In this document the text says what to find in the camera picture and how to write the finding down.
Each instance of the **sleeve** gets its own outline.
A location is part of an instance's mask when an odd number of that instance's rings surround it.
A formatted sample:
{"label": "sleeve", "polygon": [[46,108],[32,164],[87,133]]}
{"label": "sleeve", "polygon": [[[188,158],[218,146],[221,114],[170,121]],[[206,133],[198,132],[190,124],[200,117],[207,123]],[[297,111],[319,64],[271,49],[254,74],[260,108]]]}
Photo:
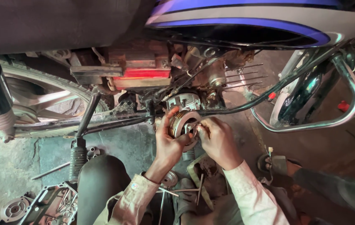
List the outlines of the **sleeve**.
{"label": "sleeve", "polygon": [[245,161],[225,171],[244,224],[288,225],[272,193],[264,189]]}
{"label": "sleeve", "polygon": [[[135,175],[125,191],[111,197],[103,212],[97,217],[94,225],[139,225],[147,205],[160,187],[144,176]],[[118,200],[108,220],[109,203]]]}

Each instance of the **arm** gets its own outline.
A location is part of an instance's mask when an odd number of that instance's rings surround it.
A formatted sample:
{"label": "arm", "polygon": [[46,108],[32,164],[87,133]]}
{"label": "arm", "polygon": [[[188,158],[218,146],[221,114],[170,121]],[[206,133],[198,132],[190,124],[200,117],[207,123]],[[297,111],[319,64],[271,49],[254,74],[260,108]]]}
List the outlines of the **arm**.
{"label": "arm", "polygon": [[[135,175],[125,191],[110,198],[107,207],[99,215],[94,225],[138,225],[143,218],[147,205],[155,192],[160,187],[162,179],[180,160],[183,148],[190,142],[192,136],[182,135],[172,139],[168,135],[171,117],[179,111],[179,107],[170,110],[161,121],[155,136],[157,139],[157,154],[147,172],[143,175]],[[108,221],[109,208],[112,208],[110,221]]]}
{"label": "arm", "polygon": [[201,125],[197,129],[202,147],[224,169],[244,224],[289,224],[275,197],[240,157],[231,127],[217,118],[207,118]]}

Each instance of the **tire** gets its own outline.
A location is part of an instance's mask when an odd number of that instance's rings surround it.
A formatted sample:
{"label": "tire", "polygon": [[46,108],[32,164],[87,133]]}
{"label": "tire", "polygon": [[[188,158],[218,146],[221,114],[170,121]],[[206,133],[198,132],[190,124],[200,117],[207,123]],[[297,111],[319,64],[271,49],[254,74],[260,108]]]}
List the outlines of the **tire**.
{"label": "tire", "polygon": [[[31,69],[25,65],[14,64],[11,66],[8,62],[0,60],[0,65],[6,77],[13,77],[25,80],[36,80],[38,82],[51,84],[58,88],[68,90],[74,95],[77,95],[80,99],[84,100],[86,103],[90,100],[91,89],[73,81],[66,80],[39,70]],[[96,107],[96,113],[104,112],[114,108],[114,96],[103,96]],[[72,131],[76,130],[76,126],[55,129],[55,130],[45,130],[45,131],[33,131],[27,133],[20,133],[15,135],[16,138],[42,138],[42,137],[53,137],[53,136],[65,136]]]}

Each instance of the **blue stripe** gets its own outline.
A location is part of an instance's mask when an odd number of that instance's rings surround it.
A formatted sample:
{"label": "blue stripe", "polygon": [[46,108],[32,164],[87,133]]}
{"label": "blue stripe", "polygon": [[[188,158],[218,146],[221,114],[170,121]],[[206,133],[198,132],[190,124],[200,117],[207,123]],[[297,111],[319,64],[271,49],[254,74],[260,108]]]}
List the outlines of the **blue stripe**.
{"label": "blue stripe", "polygon": [[228,6],[234,4],[314,4],[339,6],[338,0],[172,0],[156,6],[151,15],[210,6]]}
{"label": "blue stripe", "polygon": [[282,21],[282,20],[271,20],[262,18],[206,18],[206,19],[192,19],[192,20],[178,20],[171,22],[159,22],[152,23],[149,26],[155,27],[171,27],[171,26],[189,26],[189,25],[201,25],[201,24],[243,24],[243,25],[254,25],[276,28],[281,30],[287,30],[294,33],[302,34],[317,40],[318,42],[312,45],[307,45],[303,47],[321,46],[330,42],[330,37],[314,28]]}

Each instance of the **red cap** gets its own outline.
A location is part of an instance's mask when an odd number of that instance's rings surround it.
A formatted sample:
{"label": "red cap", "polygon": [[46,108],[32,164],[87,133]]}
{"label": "red cap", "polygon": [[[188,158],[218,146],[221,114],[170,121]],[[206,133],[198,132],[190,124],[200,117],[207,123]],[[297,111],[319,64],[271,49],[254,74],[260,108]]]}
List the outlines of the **red cap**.
{"label": "red cap", "polygon": [[268,96],[270,99],[274,99],[276,97],[276,93],[272,92]]}
{"label": "red cap", "polygon": [[341,101],[341,103],[337,106],[337,108],[341,110],[343,113],[345,113],[349,107],[350,105],[348,105],[346,101]]}

